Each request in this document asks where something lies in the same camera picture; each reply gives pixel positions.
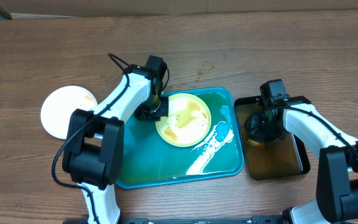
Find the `cable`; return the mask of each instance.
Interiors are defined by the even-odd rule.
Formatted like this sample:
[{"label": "cable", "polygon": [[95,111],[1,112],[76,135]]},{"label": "cable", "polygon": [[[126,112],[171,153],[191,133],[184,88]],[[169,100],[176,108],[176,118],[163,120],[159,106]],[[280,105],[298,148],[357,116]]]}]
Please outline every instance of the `cable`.
[{"label": "cable", "polygon": [[169,69],[168,69],[168,67],[167,67],[167,72],[168,72],[168,77],[167,77],[167,81],[165,82],[165,84],[164,84],[164,87],[162,87],[162,90],[161,91],[164,91],[164,89],[167,87],[167,84],[168,84],[168,81],[169,81]]},{"label": "cable", "polygon": [[350,149],[350,151],[353,153],[353,155],[357,158],[358,160],[358,153],[356,152],[356,150],[354,149],[354,147],[352,145],[350,145],[342,136],[341,134],[337,133],[333,127],[331,127],[331,125],[329,125],[327,122],[325,122],[325,120],[323,120],[322,118],[320,118],[319,116],[313,114],[312,111],[305,111],[303,109],[299,109],[299,108],[294,108],[292,106],[278,106],[278,107],[271,107],[271,108],[267,108],[261,111],[258,111],[254,114],[252,114],[251,116],[249,116],[246,121],[245,124],[247,124],[251,117],[253,117],[254,115],[257,114],[261,114],[261,113],[265,113],[268,110],[294,110],[294,111],[299,111],[302,113],[305,113],[309,116],[311,116],[314,119],[317,119],[321,124],[323,124],[338,140],[340,140],[348,149]]},{"label": "cable", "polygon": [[124,89],[117,95],[117,97],[112,100],[111,103],[107,104],[105,108],[103,108],[103,110],[101,110],[99,113],[95,114],[91,119],[89,119],[86,123],[84,123],[70,138],[68,138],[65,143],[60,147],[59,151],[56,153],[55,158],[53,159],[52,162],[52,178],[54,179],[54,181],[58,184],[61,185],[63,187],[68,187],[68,188],[73,188],[73,189],[81,189],[86,191],[86,193],[88,194],[87,196],[89,197],[90,201],[91,201],[91,208],[92,208],[92,214],[93,214],[93,218],[94,221],[97,224],[100,224],[99,222],[99,218],[96,215],[96,209],[94,206],[94,200],[93,200],[93,195],[92,192],[90,191],[90,189],[84,187],[84,186],[80,186],[80,185],[74,185],[74,184],[67,184],[67,183],[63,183],[60,180],[57,179],[56,176],[56,164],[57,161],[60,157],[60,155],[62,154],[62,152],[64,151],[64,149],[66,148],[67,144],[73,139],[75,138],[75,136],[78,135],[78,133],[82,132],[82,130],[84,130],[85,128],[88,128],[89,125],[94,122],[97,118],[99,118],[103,113],[105,113],[108,109],[110,109],[110,107],[112,107],[113,104],[115,104],[120,97],[125,93],[125,91],[128,89],[129,87],[129,75],[124,71],[124,68],[122,67],[122,65],[120,63],[117,62],[116,59],[118,59],[120,62],[124,63],[125,65],[129,65],[128,63],[126,63],[125,61],[123,61],[122,59],[120,59],[119,57],[113,55],[113,54],[109,54],[109,57],[111,58],[111,60],[113,60],[113,62],[119,66],[119,68],[124,72],[125,77],[127,78],[127,83],[125,84]]}]

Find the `cream plate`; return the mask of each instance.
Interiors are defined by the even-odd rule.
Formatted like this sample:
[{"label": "cream plate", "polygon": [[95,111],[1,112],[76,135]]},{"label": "cream plate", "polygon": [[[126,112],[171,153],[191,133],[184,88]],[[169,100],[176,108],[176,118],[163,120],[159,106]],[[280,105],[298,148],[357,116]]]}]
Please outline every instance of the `cream plate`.
[{"label": "cream plate", "polygon": [[169,96],[168,117],[155,122],[160,136],[169,144],[188,147],[199,143],[211,127],[211,112],[195,95],[178,93]]}]

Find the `wooden table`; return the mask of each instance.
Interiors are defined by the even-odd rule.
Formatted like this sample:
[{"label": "wooden table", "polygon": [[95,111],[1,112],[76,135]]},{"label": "wooden table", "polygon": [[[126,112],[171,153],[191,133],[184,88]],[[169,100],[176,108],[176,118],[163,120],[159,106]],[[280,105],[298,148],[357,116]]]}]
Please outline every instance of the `wooden table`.
[{"label": "wooden table", "polygon": [[[140,65],[163,57],[169,91],[223,86],[236,99],[282,78],[289,94],[306,96],[358,137],[358,11],[0,21],[0,223],[87,217],[82,193],[51,178],[63,141],[44,131],[40,108],[67,85],[103,100],[121,79],[108,52]],[[309,158],[307,175],[254,181],[244,168],[234,177],[116,189],[117,202],[124,217],[151,219],[279,214],[314,198],[318,161]]]}]

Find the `turquoise tray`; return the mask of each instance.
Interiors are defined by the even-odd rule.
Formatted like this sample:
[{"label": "turquoise tray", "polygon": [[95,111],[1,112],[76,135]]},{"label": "turquoise tray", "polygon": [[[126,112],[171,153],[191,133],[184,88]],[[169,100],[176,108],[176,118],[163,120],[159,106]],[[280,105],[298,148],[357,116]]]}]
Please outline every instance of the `turquoise tray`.
[{"label": "turquoise tray", "polygon": [[211,111],[208,135],[199,144],[175,147],[157,132],[155,122],[125,124],[124,162],[117,185],[124,189],[175,184],[238,174],[244,166],[241,139],[230,93],[220,87],[164,94],[190,93],[200,97]]}]

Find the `wood grain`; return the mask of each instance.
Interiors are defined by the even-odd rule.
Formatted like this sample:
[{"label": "wood grain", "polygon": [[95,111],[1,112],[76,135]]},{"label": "wood grain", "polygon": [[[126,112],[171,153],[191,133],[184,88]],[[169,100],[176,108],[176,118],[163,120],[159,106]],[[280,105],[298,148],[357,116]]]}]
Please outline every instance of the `wood grain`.
[{"label": "wood grain", "polygon": [[[51,178],[62,141],[44,131],[39,113],[44,99],[66,85],[103,100],[121,79],[108,52],[141,65],[150,54],[163,57],[169,91],[223,86],[236,99],[282,78],[289,94],[306,96],[358,137],[358,11],[0,21],[0,223],[87,216],[81,192]],[[117,202],[124,217],[278,214],[314,198],[318,161],[309,157],[307,175],[254,181],[244,168],[222,179],[117,188]]]}]

